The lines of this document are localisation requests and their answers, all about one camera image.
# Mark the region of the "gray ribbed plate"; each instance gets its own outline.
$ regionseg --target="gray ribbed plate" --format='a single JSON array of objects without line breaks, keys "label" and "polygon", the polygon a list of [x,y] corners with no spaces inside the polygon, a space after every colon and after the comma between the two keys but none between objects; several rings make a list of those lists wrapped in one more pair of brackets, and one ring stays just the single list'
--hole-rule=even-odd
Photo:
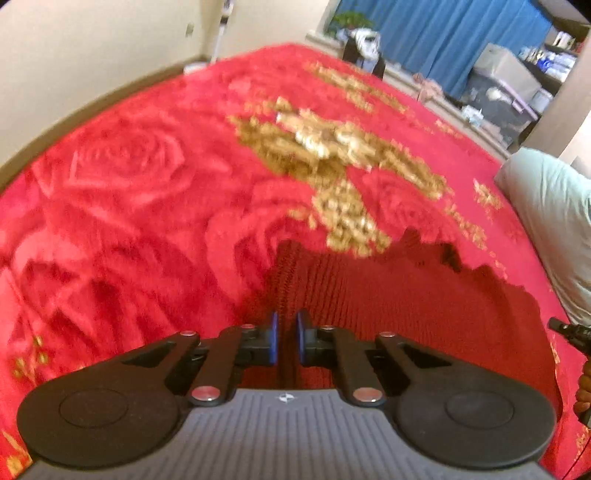
[{"label": "gray ribbed plate", "polygon": [[196,408],[162,449],[129,465],[82,472],[35,463],[23,480],[551,480],[536,463],[474,472],[412,450],[378,410],[335,390],[238,390]]}]

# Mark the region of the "gold floral pattern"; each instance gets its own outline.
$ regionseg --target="gold floral pattern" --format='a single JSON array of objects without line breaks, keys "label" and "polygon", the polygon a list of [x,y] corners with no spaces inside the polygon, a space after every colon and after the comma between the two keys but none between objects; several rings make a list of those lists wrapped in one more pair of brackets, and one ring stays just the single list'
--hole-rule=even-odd
[{"label": "gold floral pattern", "polygon": [[359,92],[347,92],[347,100],[364,112],[371,113],[374,111],[374,106],[365,100]]},{"label": "gold floral pattern", "polygon": [[12,435],[4,430],[2,431],[2,435],[14,451],[13,454],[6,458],[6,466],[10,474],[16,478],[31,466],[33,460],[25,447],[21,446]]},{"label": "gold floral pattern", "polygon": [[554,357],[554,363],[558,365],[560,363],[560,357],[558,356],[558,352],[556,350],[556,344],[554,341],[550,342],[550,348],[552,349],[552,355]]},{"label": "gold floral pattern", "polygon": [[389,95],[382,90],[367,85],[353,75],[347,75],[338,70],[328,69],[323,67],[320,63],[309,64],[304,68],[315,74],[318,78],[324,80],[329,85],[343,89],[347,93],[353,92],[361,97],[363,93],[366,93],[400,113],[406,113],[408,110],[408,107],[401,104],[394,95]]},{"label": "gold floral pattern", "polygon": [[445,134],[451,135],[454,138],[463,138],[461,134],[456,132],[452,127],[450,127],[447,123],[442,122],[441,120],[435,120],[435,126]]},{"label": "gold floral pattern", "polygon": [[326,245],[331,250],[352,249],[359,257],[369,257],[374,249],[382,253],[389,247],[390,237],[378,229],[351,182],[340,180],[327,187],[320,186],[312,205],[329,230]]},{"label": "gold floral pattern", "polygon": [[585,447],[587,446],[587,443],[589,441],[589,437],[591,436],[591,430],[584,426],[582,428],[583,431],[577,435],[575,440],[577,445],[577,455],[575,457],[576,459],[578,459],[583,453],[583,450],[585,450]]},{"label": "gold floral pattern", "polygon": [[43,338],[40,335],[35,335],[32,343],[33,348],[26,359],[24,357],[18,357],[14,360],[12,375],[18,380],[27,380],[33,386],[36,386],[37,369],[42,365],[47,365],[50,358],[47,352],[41,350],[43,347]]},{"label": "gold floral pattern", "polygon": [[491,209],[500,210],[503,208],[503,201],[486,185],[479,183],[474,179],[474,192],[476,201],[484,207],[487,215],[490,214]]},{"label": "gold floral pattern", "polygon": [[[327,70],[321,66],[316,69]],[[357,82],[348,77],[346,81]],[[257,116],[231,117],[230,121],[236,125],[240,141],[271,171],[304,181],[315,189],[314,213],[292,211],[290,216],[307,221],[311,228],[316,228],[318,222],[323,224],[329,231],[327,246],[335,251],[352,251],[366,257],[383,251],[391,242],[376,226],[354,185],[347,181],[347,166],[366,171],[390,170],[431,200],[446,194],[453,196],[446,179],[433,173],[422,159],[412,156],[408,148],[383,140],[352,122],[326,120],[306,109],[298,111],[283,98],[274,103],[247,105],[246,109],[264,115],[275,113],[275,122],[265,122]],[[487,250],[482,227],[467,221],[449,200],[445,213],[457,222],[466,238],[479,249]],[[505,266],[496,259],[495,267],[506,278]]]},{"label": "gold floral pattern", "polygon": [[462,234],[481,250],[487,250],[486,233],[481,226],[467,221],[460,212],[457,211],[457,205],[451,202],[447,203],[445,213],[451,216],[460,227]]}]

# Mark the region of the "white wall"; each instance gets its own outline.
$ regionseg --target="white wall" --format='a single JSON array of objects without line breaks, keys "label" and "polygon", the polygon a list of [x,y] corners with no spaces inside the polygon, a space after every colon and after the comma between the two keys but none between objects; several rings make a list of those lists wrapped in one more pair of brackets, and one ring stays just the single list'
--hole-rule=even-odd
[{"label": "white wall", "polygon": [[199,55],[213,3],[9,1],[0,9],[0,164],[96,98]]},{"label": "white wall", "polygon": [[591,165],[591,114],[564,149],[560,159],[570,165],[576,157]]},{"label": "white wall", "polygon": [[220,56],[230,57],[268,45],[304,43],[329,0],[235,0]]}]

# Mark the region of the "logo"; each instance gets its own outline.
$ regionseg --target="logo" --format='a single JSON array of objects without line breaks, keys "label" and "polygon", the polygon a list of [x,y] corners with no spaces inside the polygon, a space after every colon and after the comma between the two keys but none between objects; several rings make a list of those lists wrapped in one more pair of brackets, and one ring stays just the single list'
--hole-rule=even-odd
[{"label": "logo", "polygon": [[290,401],[295,400],[296,398],[291,394],[291,393],[282,393],[281,395],[279,395],[277,397],[280,401],[282,401],[283,403],[289,403]]}]

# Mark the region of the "potted plant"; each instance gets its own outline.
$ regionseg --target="potted plant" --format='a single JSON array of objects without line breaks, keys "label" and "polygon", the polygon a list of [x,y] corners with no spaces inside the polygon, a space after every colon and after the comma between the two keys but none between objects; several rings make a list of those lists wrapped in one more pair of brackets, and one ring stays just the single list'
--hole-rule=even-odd
[{"label": "potted plant", "polygon": [[336,14],[331,20],[326,32],[329,36],[335,37],[339,30],[355,30],[356,28],[372,28],[374,22],[361,12],[352,10]]}]

